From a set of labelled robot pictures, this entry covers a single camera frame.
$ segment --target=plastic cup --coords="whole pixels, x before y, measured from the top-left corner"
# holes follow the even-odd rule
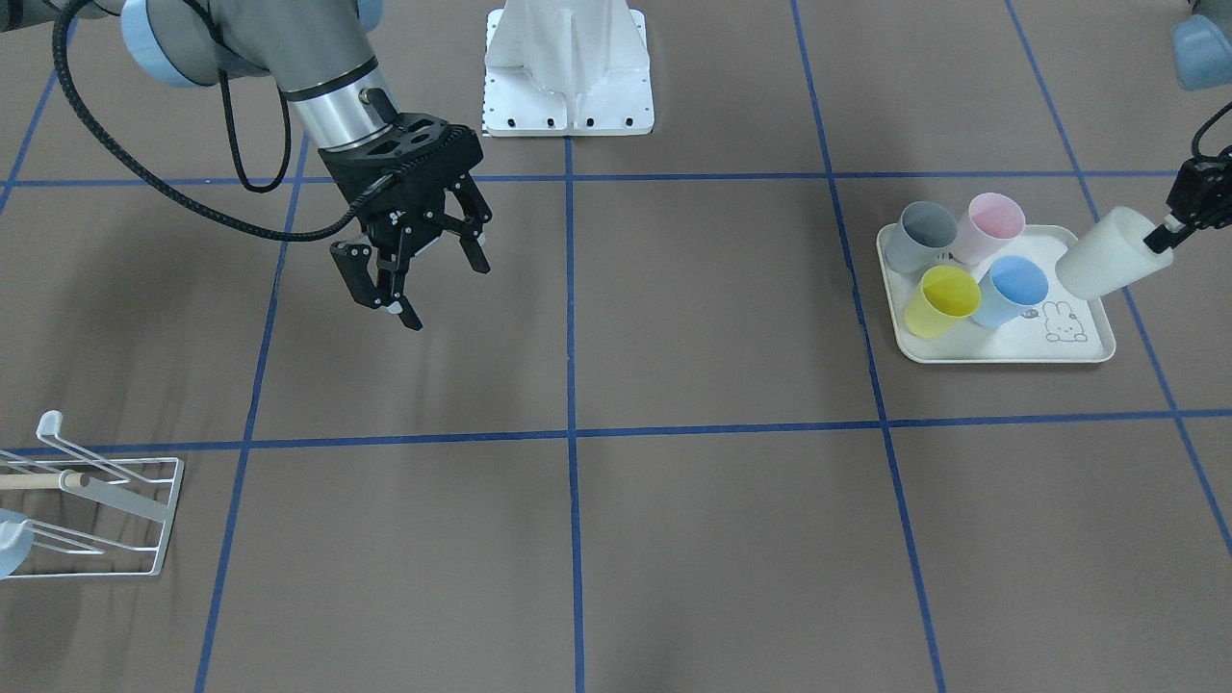
[[[1172,54],[1183,89],[1194,91],[1232,81],[1232,43],[1209,17],[1195,14],[1174,26]]]
[[[907,302],[903,322],[915,337],[931,339],[971,317],[979,307],[979,285],[954,265],[938,265],[920,279]]]
[[[9,577],[34,545],[34,533],[28,518],[12,511],[0,509],[0,577]]]
[[[955,260],[978,265],[1018,238],[1026,228],[1026,215],[1018,202],[999,192],[976,195],[958,222],[958,237],[950,247]]]
[[[912,202],[903,208],[886,243],[886,264],[899,274],[936,264],[938,255],[958,236],[958,222],[936,202]]]
[[[1156,254],[1143,239],[1154,222],[1129,207],[1114,207],[1057,260],[1066,291],[1093,301],[1172,264],[1172,248]]]
[[[997,258],[979,280],[979,310],[971,319],[983,327],[1000,327],[1047,298],[1048,277],[1031,260],[1005,255]]]

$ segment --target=brown floor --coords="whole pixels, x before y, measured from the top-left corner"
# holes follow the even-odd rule
[[[478,126],[496,4],[387,5],[402,104]],[[0,448],[58,408],[187,462],[160,577],[0,584],[0,691],[1227,691],[1228,237],[1105,297],[1098,366],[909,361],[873,247],[986,190],[1079,234],[1161,217],[1230,94],[1177,86],[1186,2],[634,6],[654,133],[484,139],[493,273],[416,260],[421,333],[323,244],[137,184],[48,27],[0,36]],[[310,150],[230,182],[218,95],[155,84],[115,22],[71,59],[191,195],[341,213]],[[270,171],[272,84],[235,91]]]

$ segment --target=blue tape line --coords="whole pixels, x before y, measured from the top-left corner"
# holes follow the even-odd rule
[[[1133,316],[1133,324],[1138,328],[1138,335],[1142,338],[1142,344],[1146,346],[1147,358],[1151,359],[1151,367],[1154,369],[1156,377],[1159,380],[1159,387],[1163,388],[1163,396],[1164,400],[1168,401],[1168,408],[1172,411],[1172,416],[1177,423],[1177,432],[1180,434],[1180,441],[1185,445],[1185,454],[1189,455],[1189,464],[1194,467],[1194,474],[1198,476],[1198,485],[1201,487],[1202,496],[1206,497],[1206,504],[1210,507],[1211,514],[1215,517],[1215,525],[1218,528],[1220,536],[1223,539],[1223,546],[1227,549],[1228,556],[1232,556],[1232,531],[1230,531],[1227,519],[1220,509],[1220,503],[1215,497],[1215,491],[1211,488],[1211,482],[1206,477],[1206,470],[1202,467],[1202,460],[1198,455],[1198,449],[1194,448],[1194,441],[1189,437],[1189,429],[1185,427],[1185,417],[1177,407],[1177,400],[1173,397],[1172,387],[1168,385],[1168,379],[1163,372],[1163,365],[1159,363],[1159,356],[1156,354],[1154,345],[1151,343],[1151,335],[1147,333],[1147,326],[1142,319],[1142,314],[1138,312],[1138,306],[1133,301],[1133,295],[1130,293],[1129,287],[1122,289],[1121,293],[1125,295],[1125,301],[1130,306],[1130,314]]]
[[[373,435],[356,438],[292,438],[254,440],[253,450],[287,450],[302,448],[359,448],[370,445],[434,445],[441,443],[499,443],[511,440],[563,440],[567,430],[522,430],[510,433],[439,433],[423,435]]]
[[[793,433],[807,430],[870,430],[881,428],[876,420],[816,423],[750,423],[728,425],[658,425],[639,428],[586,428],[578,438],[646,438],[663,435],[729,435],[736,433]]]
[[[1073,178],[1073,171],[838,171],[839,180],[881,178]]]
[[[563,182],[564,181],[564,175],[553,175],[553,174],[543,174],[543,175],[514,175],[514,174],[509,174],[509,175],[474,175],[474,176],[471,176],[471,178],[473,178],[476,180],[476,182]],[[328,175],[310,175],[310,176],[306,176],[303,179],[303,182],[308,184],[308,185],[333,184],[334,179],[329,178]]]
[[[564,264],[568,298],[565,307],[567,418],[569,441],[569,543],[573,550],[573,684],[586,691],[585,605],[582,592],[582,498],[578,487],[578,379],[577,312],[574,292],[574,190],[573,138],[564,138]]]
[[[662,181],[662,180],[819,180],[824,173],[673,173],[673,174],[580,174],[582,182]]]
[[[834,218],[838,223],[839,240],[843,244],[843,260],[846,263],[851,275],[851,297],[855,301],[856,318],[860,330],[864,334],[865,354],[869,359],[869,377],[872,382],[872,395],[877,404],[877,419],[881,425],[882,443],[886,448],[886,459],[890,465],[890,475],[894,486],[894,499],[898,503],[898,519],[903,527],[903,541],[907,544],[907,556],[910,562],[912,578],[915,583],[915,597],[919,602],[920,621],[924,626],[924,636],[928,641],[929,660],[933,665],[933,678],[936,682],[938,693],[946,693],[945,673],[941,667],[941,654],[936,642],[936,633],[933,628],[933,615],[929,608],[928,592],[924,588],[924,573],[920,568],[919,555],[915,550],[915,534],[912,530],[910,514],[907,509],[907,496],[903,492],[902,478],[898,474],[898,456],[894,453],[894,441],[891,429],[887,425],[886,402],[881,391],[881,381],[877,377],[877,363],[872,350],[872,339],[869,337],[869,323],[864,312],[864,302],[860,297],[860,282],[856,277],[855,261],[851,258],[851,245],[848,240],[846,223],[843,218],[843,202],[839,199],[838,182],[834,178],[834,166],[830,162],[830,148],[825,137],[825,121],[822,117],[821,101],[817,97],[817,86],[813,79],[812,62],[808,58],[808,46],[804,39],[804,28],[800,18],[800,5],[797,0],[791,0],[792,18],[796,23],[796,39],[800,43],[800,58],[804,68],[804,80],[808,85],[808,97],[813,106],[813,120],[817,125],[817,138],[822,147],[822,160],[825,164],[828,184],[830,189],[830,201],[834,206]]]
[[[1095,206],[1095,199],[1092,196],[1090,187],[1087,185],[1087,179],[1082,166],[1078,164],[1078,157],[1074,154],[1073,147],[1071,146],[1069,134],[1066,132],[1064,125],[1061,122],[1061,116],[1057,111],[1056,104],[1053,104],[1052,95],[1048,92],[1048,86],[1045,84],[1044,73],[1040,70],[1040,65],[1035,60],[1035,53],[1031,51],[1031,44],[1026,38],[1026,32],[1023,30],[1023,23],[1019,21],[1018,12],[1014,10],[1013,0],[1005,0],[1005,9],[1009,11],[1010,20],[1014,22],[1014,28],[1018,31],[1019,39],[1023,42],[1023,49],[1026,52],[1027,60],[1030,60],[1031,69],[1035,72],[1035,78],[1040,84],[1040,91],[1044,94],[1044,99],[1048,104],[1048,110],[1052,112],[1052,120],[1057,126],[1057,132],[1061,134],[1061,142],[1066,148],[1066,154],[1073,164],[1078,184],[1082,186],[1083,195],[1087,197],[1087,205],[1090,207],[1090,215],[1098,222],[1100,219],[1100,215],[1099,208]],[[1151,367],[1154,369],[1156,379],[1159,381],[1159,387],[1163,390],[1164,400],[1168,402],[1168,409],[1173,414],[1177,424],[1177,432],[1180,434],[1181,443],[1185,445],[1185,453],[1189,455],[1189,461],[1194,467],[1194,474],[1198,475],[1199,485],[1202,488],[1202,493],[1206,496],[1206,502],[1211,508],[1211,514],[1215,515],[1215,524],[1218,527],[1220,534],[1223,538],[1223,545],[1227,549],[1228,555],[1232,556],[1232,534],[1228,531],[1227,520],[1223,518],[1223,513],[1220,511],[1215,493],[1211,491],[1210,482],[1206,478],[1206,471],[1202,469],[1202,462],[1198,456],[1198,450],[1194,449],[1194,444],[1189,438],[1189,430],[1185,428],[1185,419],[1180,414],[1180,409],[1177,407],[1177,400],[1173,397],[1172,387],[1168,385],[1168,379],[1163,372],[1163,366],[1156,354],[1154,345],[1151,343],[1151,335],[1147,332],[1146,323],[1142,321],[1142,314],[1138,312],[1138,307],[1135,303],[1133,295],[1130,293],[1129,287],[1121,290],[1121,293],[1125,296],[1126,303],[1129,303],[1130,313],[1133,316],[1133,324],[1137,327],[1138,335],[1142,338],[1142,344],[1151,360]]]
[[[1173,418],[1172,412],[1105,412],[1094,414],[1024,414],[1009,417],[892,419],[886,423],[890,428],[945,428],[955,425],[1025,425],[1047,423],[1161,420],[1170,418]]]
[[[1061,144],[1066,149],[1066,155],[1069,157],[1069,164],[1074,169],[1074,178],[1078,179],[1078,186],[1082,187],[1083,197],[1087,199],[1087,206],[1090,207],[1093,216],[1099,216],[1095,200],[1092,197],[1090,187],[1087,185],[1087,178],[1082,166],[1078,165],[1078,157],[1074,154],[1073,144],[1069,142],[1069,134],[1066,132],[1066,126],[1061,122],[1061,112],[1057,111],[1057,105],[1052,100],[1052,92],[1048,91],[1048,85],[1044,80],[1044,72],[1040,70],[1040,63],[1035,59],[1035,51],[1031,49],[1031,42],[1026,39],[1026,31],[1023,28],[1023,22],[1018,18],[1018,11],[1014,9],[1013,0],[1005,0],[1005,10],[1009,12],[1010,21],[1014,22],[1014,31],[1018,32],[1018,39],[1023,43],[1023,52],[1026,53],[1026,60],[1031,64],[1031,72],[1035,73],[1035,81],[1040,86],[1040,94],[1044,95],[1044,101],[1048,105],[1048,112],[1052,113],[1052,123],[1061,136]]]
[[[1090,171],[1083,170],[1084,178],[1173,178],[1175,171]],[[866,180],[866,179],[987,179],[987,178],[1074,178],[1073,171],[835,171],[825,173],[681,173],[681,174],[579,174],[575,182],[628,182],[628,181],[665,181],[665,180]],[[563,175],[477,175],[478,182],[563,182]],[[266,184],[272,179],[256,178],[256,184]],[[238,178],[174,178],[166,179],[170,185],[239,185]],[[304,185],[333,185],[329,176],[307,176],[301,179]],[[0,186],[12,187],[140,187],[145,181],[133,179],[64,179],[64,180],[14,180]]]
[[[69,27],[69,39],[73,38],[71,32],[75,27],[76,25]],[[22,137],[21,147],[17,149],[17,158],[14,159],[12,168],[9,169],[9,178],[5,181],[4,189],[0,190],[0,215],[4,213],[4,208],[9,205],[9,196],[12,195],[12,189],[16,186],[21,165],[26,163],[26,155],[30,153],[30,143],[34,141],[34,131],[38,129],[38,122],[43,118],[43,111],[47,109],[47,100],[52,96],[53,86],[55,86],[55,70],[52,70],[51,76],[47,78],[47,84],[43,85],[38,105],[34,106],[34,113],[30,117],[30,123],[26,126],[26,134]]]
[[[1181,409],[1180,416],[1186,419],[1217,419],[1232,417],[1232,409]]]
[[[1082,170],[1084,178],[1177,178],[1177,171],[1093,171]]]
[[[249,179],[254,184],[261,185],[274,181],[272,178]],[[169,178],[168,185],[239,185],[238,178]],[[133,179],[73,179],[73,180],[18,180],[14,182],[16,187],[142,187],[147,182],[139,178]]]
[[[1179,412],[1190,419],[1232,418],[1232,409],[1189,409]],[[1088,414],[1024,414],[1003,417],[955,417],[935,419],[888,419],[890,428],[946,428],[967,425],[1039,425],[1050,423],[1098,423],[1117,420],[1163,420],[1175,414],[1157,412],[1096,412]],[[882,427],[880,420],[844,422],[801,422],[801,423],[750,423],[750,424],[712,424],[712,425],[660,425],[630,428],[579,428],[577,438],[652,438],[676,435],[729,435],[729,434],[774,434],[818,430],[876,430]],[[200,443],[131,443],[121,445],[87,445],[91,450],[105,454],[137,453],[208,453],[248,450],[292,450],[317,448],[359,448],[375,445],[434,445],[445,443],[505,443],[517,440],[565,440],[567,429],[510,430],[485,433],[429,433],[419,435],[370,435],[347,438],[283,438],[265,440],[206,440]],[[38,456],[47,454],[46,448],[9,448],[0,445],[15,455]]]
[[[303,175],[304,162],[308,157],[308,137],[304,136],[299,143],[299,163],[296,166],[296,180],[291,187],[291,201],[287,205],[287,217],[282,231],[291,233],[296,221],[296,208],[299,205],[299,178]],[[227,528],[223,530],[223,544],[218,555],[218,571],[214,575],[214,589],[209,598],[209,613],[206,618],[206,634],[201,645],[201,660],[197,662],[197,681],[195,693],[205,693],[206,678],[209,675],[209,660],[214,649],[214,634],[218,629],[218,613],[222,608],[223,591],[227,586],[227,568],[230,565],[230,551],[235,539],[235,523],[239,518],[239,504],[244,494],[244,478],[248,475],[248,457],[253,440],[253,432],[256,428],[256,413],[261,404],[261,386],[265,382],[265,366],[270,355],[270,343],[274,338],[274,321],[278,312],[278,287],[282,282],[282,270],[287,261],[287,244],[278,249],[278,263],[274,269],[274,282],[270,287],[270,301],[265,312],[265,329],[261,334],[261,349],[256,359],[256,372],[253,375],[253,398],[249,403],[248,417],[244,422],[244,448],[240,449],[239,461],[235,465],[235,481],[232,485],[230,507],[227,511]]]

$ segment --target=tray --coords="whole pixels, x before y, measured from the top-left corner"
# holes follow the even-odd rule
[[[1116,338],[1104,303],[1083,301],[1057,281],[1056,264],[1078,242],[1060,226],[1027,226],[1021,236],[975,268],[939,256],[938,264],[952,264],[979,281],[988,266],[1002,255],[1021,255],[1040,265],[1048,277],[1048,296],[1039,307],[997,329],[962,321],[933,339],[920,339],[903,324],[903,308],[915,292],[924,270],[902,275],[886,266],[885,244],[890,224],[877,233],[877,259],[890,298],[894,338],[908,359],[920,364],[1100,364],[1116,353]]]

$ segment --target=black cable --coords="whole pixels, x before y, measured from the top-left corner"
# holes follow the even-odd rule
[[[1217,113],[1215,113],[1214,116],[1211,116],[1210,120],[1207,120],[1205,123],[1202,123],[1202,127],[1198,128],[1198,132],[1194,133],[1194,139],[1193,139],[1193,142],[1189,143],[1189,152],[1190,152],[1190,154],[1193,154],[1193,157],[1195,159],[1204,160],[1204,162],[1217,162],[1218,160],[1218,157],[1207,157],[1207,155],[1202,154],[1199,146],[1201,144],[1202,136],[1206,134],[1206,131],[1211,129],[1211,127],[1214,127],[1215,123],[1220,122],[1220,120],[1223,116],[1228,115],[1230,111],[1232,111],[1232,102],[1230,102],[1228,105],[1226,105],[1222,109],[1220,109]]]
[[[223,226],[234,228],[241,233],[249,236],[255,236],[257,238],[265,238],[269,240],[278,242],[310,242],[320,240],[322,238],[329,238],[339,231],[341,231],[346,224],[351,223],[355,216],[359,213],[363,205],[367,205],[373,197],[376,197],[392,179],[382,178],[377,182],[372,184],[367,190],[360,194],[355,200],[351,201],[340,219],[333,224],[313,232],[306,233],[287,233],[282,231],[274,231],[264,228],[249,222],[238,219],[230,215],[219,212],[212,207],[202,205],[201,202],[188,197],[187,195],[180,192],[179,190],[171,187],[163,179],[150,173],[149,169],[143,166],[137,159],[132,157],[111,134],[102,127],[102,125],[94,117],[90,110],[85,106],[81,100],[81,95],[76,90],[76,85],[73,83],[73,73],[69,70],[68,59],[68,38],[69,38],[69,26],[73,23],[73,18],[81,11],[83,7],[91,4],[94,0],[69,0],[69,2],[60,11],[59,16],[55,17],[55,26],[52,28],[52,60],[55,63],[55,74],[60,83],[60,90],[64,92],[64,97],[68,100],[69,106],[73,107],[73,112],[76,113],[78,118],[85,125],[90,134],[102,144],[107,152],[111,152],[121,164],[124,164],[128,170],[133,171],[137,178],[142,179],[150,187],[158,190],[168,199],[180,205],[181,207],[206,217],[209,221],[221,223]],[[196,0],[185,0],[185,2],[197,12],[197,16],[202,17],[207,27],[211,27],[211,32],[217,32],[213,28],[213,22],[209,21],[209,15],[201,7]]]
[[[120,16],[120,12],[112,12],[111,10],[108,10],[108,9],[103,7],[102,5],[100,5],[99,0],[95,0],[94,6],[99,7],[100,11],[102,11],[102,12],[105,12],[107,15],[111,15],[113,17],[118,17]]]
[[[227,122],[227,143],[230,146],[232,150],[232,164],[235,166],[235,175],[239,176],[240,185],[244,190],[249,192],[272,192],[282,185],[282,179],[287,175],[287,169],[291,166],[291,113],[287,111],[287,97],[278,91],[278,105],[282,107],[282,165],[278,166],[278,175],[274,176],[274,180],[266,185],[254,185],[253,181],[248,179],[248,173],[244,170],[244,160],[240,158],[239,153],[239,138],[235,134],[235,111],[232,107],[230,99],[230,79],[227,73],[218,70],[218,86],[223,92],[223,120]]]

